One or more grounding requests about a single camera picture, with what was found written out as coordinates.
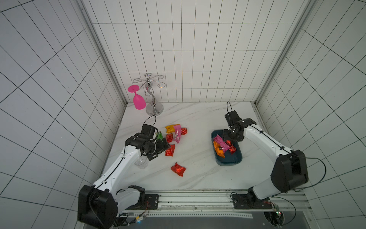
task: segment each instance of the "mounting plate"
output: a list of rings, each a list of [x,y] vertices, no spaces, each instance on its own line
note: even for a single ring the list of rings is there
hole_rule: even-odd
[[[159,203],[159,195],[158,194],[146,194],[145,195],[145,201],[148,201],[150,204],[150,210],[156,210],[158,209],[158,203]],[[145,210],[147,203],[145,203],[143,206],[139,208],[135,208],[133,206],[129,206],[127,210]]]
[[[231,197],[233,199],[234,209],[272,209],[272,205],[266,203],[257,203],[254,206],[249,206],[246,201],[244,201],[247,199],[247,194],[232,194]]]

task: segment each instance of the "robotic arm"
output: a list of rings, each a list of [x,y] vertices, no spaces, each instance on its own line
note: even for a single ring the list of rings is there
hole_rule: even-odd
[[[271,176],[248,189],[248,204],[254,206],[266,198],[287,192],[308,182],[306,159],[300,150],[293,151],[267,135],[250,118],[241,119],[236,111],[225,115],[230,130],[223,130],[223,139],[242,141],[244,136],[255,143],[274,163]]]
[[[139,209],[145,204],[145,189],[131,185],[117,190],[118,184],[129,167],[146,155],[152,160],[170,148],[167,140],[152,139],[155,127],[142,125],[141,133],[131,136],[125,143],[121,154],[112,166],[92,186],[84,185],[79,192],[78,220],[100,229],[110,228],[118,212],[128,207]]]

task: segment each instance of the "white tiled wall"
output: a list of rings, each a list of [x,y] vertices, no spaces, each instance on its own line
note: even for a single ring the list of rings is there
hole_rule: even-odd
[[[74,228],[123,100],[74,0],[0,11],[1,228]]]
[[[209,102],[256,100],[307,0],[83,2],[127,99],[151,72],[157,100]]]
[[[365,5],[320,0],[258,104],[275,139],[326,164],[304,190],[321,228],[366,224]]]

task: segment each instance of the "blue plastic basket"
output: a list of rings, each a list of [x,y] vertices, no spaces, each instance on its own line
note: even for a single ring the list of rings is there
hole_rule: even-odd
[[[214,130],[211,133],[211,142],[212,142],[213,153],[215,155],[216,162],[221,166],[230,166],[230,165],[236,165],[236,164],[240,163],[243,159],[243,156],[242,156],[242,152],[240,151],[239,144],[236,141],[232,142],[232,144],[236,148],[235,153],[231,154],[230,150],[227,150],[225,152],[225,158],[222,158],[219,155],[217,155],[217,153],[215,151],[215,147],[213,146],[213,138],[216,137],[216,135],[223,137],[223,130]]]

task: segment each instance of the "pink wine glass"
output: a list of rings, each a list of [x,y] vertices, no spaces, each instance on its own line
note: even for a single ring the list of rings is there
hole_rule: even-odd
[[[141,95],[136,94],[136,91],[138,91],[139,89],[140,88],[138,85],[132,85],[128,88],[128,92],[135,93],[134,96],[135,108],[138,110],[142,110],[146,107],[146,102]]]

